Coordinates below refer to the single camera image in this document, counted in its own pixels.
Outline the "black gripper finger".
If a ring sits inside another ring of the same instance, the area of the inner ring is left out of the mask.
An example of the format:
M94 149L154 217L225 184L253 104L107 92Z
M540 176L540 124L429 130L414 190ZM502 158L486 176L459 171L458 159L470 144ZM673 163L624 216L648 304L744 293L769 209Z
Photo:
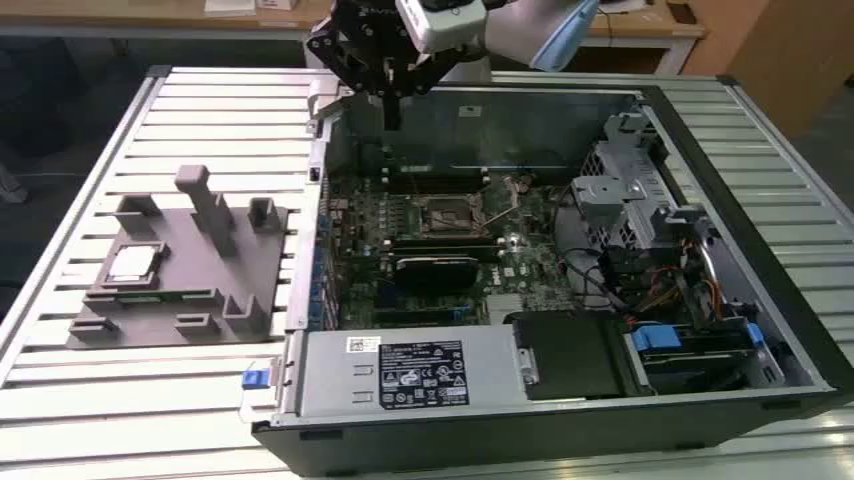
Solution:
M406 98L426 94L461 61L458 49L445 50L427 56L393 62L393 129L402 127L402 102Z
M394 92L379 57L365 56L333 23L319 24L311 31L305 46L326 68L355 93L375 98L383 114L383 127L394 129Z

